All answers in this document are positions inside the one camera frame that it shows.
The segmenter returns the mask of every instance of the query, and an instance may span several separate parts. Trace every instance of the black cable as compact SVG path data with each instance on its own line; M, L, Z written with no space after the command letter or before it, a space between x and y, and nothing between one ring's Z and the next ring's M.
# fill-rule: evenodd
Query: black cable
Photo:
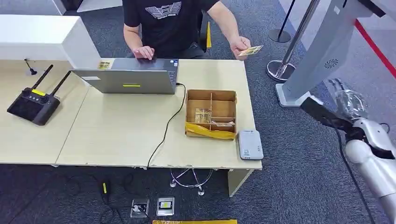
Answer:
M390 126L389 126L387 123L380 123L380 125L386 125L386 126L388 126L388 130L386 131L386 133L389 134L389 132L390 132Z
M346 166L346 169L348 170L348 172L349 172L349 174L350 174L350 176L351 176L351 178L352 178L352 181L354 182L355 187L356 187L356 189L358 190L358 193L359 193L359 195L360 195L361 201L363 202L363 205L364 205L364 207L365 207L366 210L367 210L368 217L370 218L370 222L371 222L372 224L375 224L373 215L371 214L371 211L370 211L370 209L369 209L369 207L368 207L368 205L367 205L366 199L364 198L363 193L362 193L362 191L361 191L361 189L360 189L360 187L359 187L359 185L358 185L358 183L357 183L357 181L356 181L356 179L355 179L355 176L354 176L354 174L352 173L351 167L349 166L349 163L347 162L347 159L345 158L344 151L342 150L342 139L341 139L341 134L339 133L339 130L335 127L334 122L333 122L331 119L329 119L328 121L331 123L332 127L335 129L335 131L336 131L336 133L337 133L338 143L339 143L339 153L341 154L341 157L342 157L342 160L344 161L344 164L345 164L345 166Z
M48 187L48 185L55 180L55 178L58 176L58 174L53 174L51 175L47 182L34 194L34 196L14 215L14 217L8 222L8 224L11 224L24 210L26 210L29 205ZM61 176L66 179L66 184L69 182L73 181L73 177L67 177L67 176ZM81 187L78 182L76 182L77 185L77 193L69 195L69 197L77 196L81 192Z
M79 195L80 193L81 193L81 184L78 182L78 181L76 181L76 180L74 180L75 178L77 178L77 177L82 177L82 176L88 176L88 177L90 177L90 178L92 178L98 185L100 184L100 181L94 176L94 175L90 175L90 174L81 174L81 175L74 175L74 176L66 176L66 175L61 175L61 176L59 176L58 174L54 174L54 175L52 175L49 179L48 179L48 181L37 191L37 193L22 207L22 209L21 210L19 210L17 213L16 213L16 215L8 222L8 224L11 224L24 210L26 210L28 207L29 207L29 205L48 187L48 185L52 182L52 181L54 181L55 179L56 179L56 177L63 177L66 181L65 181L65 185L68 185L70 182L74 182L75 183L75 185L76 185L76 187L77 187L77 191L76 191L76 193L73 193L73 194L70 194L70 195L68 195L68 197L74 197L74 196L77 196L77 195ZM125 175L124 176L124 178L123 178L123 180L122 180L122 186L123 186L123 188L124 188L124 190L126 191L126 192L128 192L129 194L131 194L131 191L129 191L128 189L127 189L127 184L131 184L132 183L132 181L133 181L133 179L134 179L134 176L133 176L133 174L132 173L129 173L129 174L127 174L127 175ZM101 199L102 199L102 202L103 202L103 204L104 205L106 205L107 207L108 207L108 209L107 210L104 210L102 213L101 213L101 215L100 215L100 217L99 217L99 222L101 223L101 224L108 224L108 223L111 223L112 222L112 220L114 219L114 217L115 217L115 214L117 214L118 215L118 217L120 218L120 221L123 223L123 224L127 224L127 222L122 218L122 215L121 215L121 212L120 212L120 210L121 209L125 209L125 208L129 208L129 209L131 209L132 208L132 206L114 206L114 205L111 205L110 203L108 203L108 202L106 202L105 200L104 200L104 198L101 196ZM145 211L143 211L143 210L141 210L140 208L138 208L141 212L143 212L145 215L146 215L146 218L151 222L151 218L149 217L149 215L145 212ZM107 221L103 221L104 220L104 216L109 212L109 211L111 211L111 216L107 219Z
M31 74L31 75L35 75L35 74L37 74L37 71L35 71L33 68L31 68L31 67L30 67L30 65L29 65L29 63L28 63L28 59L27 59L27 58L25 58L25 62L26 62L26 64L27 64L27 65L28 65L28 67L29 67L30 74Z
M147 163L147 168L149 168L150 161L151 161L151 159L153 158L154 154L156 153L156 151L158 150L158 148L159 148L159 147L163 144L163 142L165 141L166 133L168 132L168 126L169 126L170 121L171 121L171 120L182 110L182 108L183 108L183 104L184 104L184 100L185 100L186 87L185 87L185 85L183 85L183 84L181 84L181 83L176 83L176 86L178 86L178 85L182 85L182 86L184 87L184 95L183 95L182 105L180 106L179 110L178 110L175 114L173 114L173 116L168 120L168 123L166 124L166 128L165 128L165 133L163 134L163 139L162 139L162 141L160 142L160 144L158 144L158 146L157 146L156 149L153 151L153 153L151 154L150 159L148 160L148 163Z

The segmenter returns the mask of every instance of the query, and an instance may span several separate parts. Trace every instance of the man's hand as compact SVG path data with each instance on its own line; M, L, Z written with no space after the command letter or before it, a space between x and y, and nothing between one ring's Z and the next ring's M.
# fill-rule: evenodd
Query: man's hand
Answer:
M151 60L154 56L154 48L144 46L134 49L132 53L135 55L135 58L147 58Z
M238 60L245 60L248 56L239 56L240 52L250 48L250 40L243 36L238 36L236 38L231 39L230 41L230 48L231 51L234 53L234 56Z

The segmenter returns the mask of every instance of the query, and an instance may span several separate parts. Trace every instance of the floor socket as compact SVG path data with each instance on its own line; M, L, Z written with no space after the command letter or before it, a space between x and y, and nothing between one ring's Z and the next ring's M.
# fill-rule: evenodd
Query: floor socket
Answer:
M149 202L149 199L134 199L131 205L131 218L145 218L146 214L149 213Z
M175 198L160 197L157 202L157 216L172 216L175 213Z

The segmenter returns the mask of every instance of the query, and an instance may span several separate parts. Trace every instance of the desk leg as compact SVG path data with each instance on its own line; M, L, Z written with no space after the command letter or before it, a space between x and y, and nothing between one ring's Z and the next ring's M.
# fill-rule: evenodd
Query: desk leg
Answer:
M228 172L228 192L230 197L234 196L252 172L253 169L235 169Z

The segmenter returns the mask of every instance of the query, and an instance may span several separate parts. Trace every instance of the black stand base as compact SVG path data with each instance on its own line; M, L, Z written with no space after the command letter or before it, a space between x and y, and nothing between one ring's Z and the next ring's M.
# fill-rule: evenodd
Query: black stand base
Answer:
M279 35L280 31L280 29L272 29L268 32L268 37L278 43L286 43L291 40L291 36L288 32L283 31L281 35Z

